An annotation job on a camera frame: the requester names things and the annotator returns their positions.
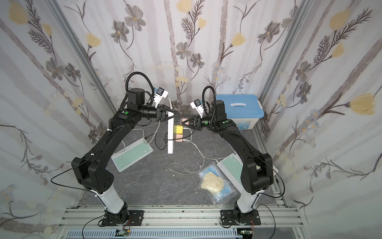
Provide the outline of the white power strip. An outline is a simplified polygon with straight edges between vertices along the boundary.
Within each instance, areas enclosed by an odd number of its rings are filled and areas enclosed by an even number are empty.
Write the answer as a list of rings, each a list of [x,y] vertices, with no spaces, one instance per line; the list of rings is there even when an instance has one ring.
[[[174,118],[168,120],[167,153],[173,154],[174,151]]]

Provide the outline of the pink USB charger end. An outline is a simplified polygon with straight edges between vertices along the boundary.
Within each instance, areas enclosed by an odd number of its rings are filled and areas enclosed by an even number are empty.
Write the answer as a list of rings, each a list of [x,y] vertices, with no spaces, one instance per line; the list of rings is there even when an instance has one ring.
[[[184,118],[184,117],[175,119],[175,125],[183,125],[183,124],[188,125],[187,120],[188,118]]]

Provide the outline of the pink USB charger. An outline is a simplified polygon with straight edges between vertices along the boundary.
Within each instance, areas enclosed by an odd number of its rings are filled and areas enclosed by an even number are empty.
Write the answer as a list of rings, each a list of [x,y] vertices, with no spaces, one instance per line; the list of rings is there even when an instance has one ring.
[[[176,142],[182,142],[183,141],[183,134],[175,134],[174,135],[174,140]]]

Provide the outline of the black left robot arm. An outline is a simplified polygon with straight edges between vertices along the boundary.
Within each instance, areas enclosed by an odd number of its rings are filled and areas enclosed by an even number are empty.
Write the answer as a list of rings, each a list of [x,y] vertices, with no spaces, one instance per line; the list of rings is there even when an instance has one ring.
[[[105,207],[101,217],[103,227],[125,226],[131,219],[127,204],[114,188],[114,176],[106,169],[114,151],[142,118],[163,122],[177,116],[176,111],[160,103],[168,92],[162,88],[155,90],[151,83],[149,86],[148,102],[145,101],[144,89],[126,87],[125,97],[109,119],[106,133],[82,158],[76,157],[71,162],[78,183],[94,193]]]

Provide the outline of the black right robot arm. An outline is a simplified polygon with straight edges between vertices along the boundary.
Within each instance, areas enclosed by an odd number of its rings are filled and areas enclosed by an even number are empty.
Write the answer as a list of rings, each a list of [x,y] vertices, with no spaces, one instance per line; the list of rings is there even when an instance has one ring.
[[[253,207],[260,195],[266,196],[265,190],[274,184],[274,175],[278,174],[273,168],[272,157],[252,146],[236,123],[227,117],[224,101],[216,99],[214,87],[206,86],[202,91],[202,102],[195,103],[204,112],[187,119],[182,125],[188,122],[194,130],[206,128],[221,136],[236,152],[242,162],[240,181],[244,190],[234,204],[233,219],[238,225],[255,225],[257,209]]]

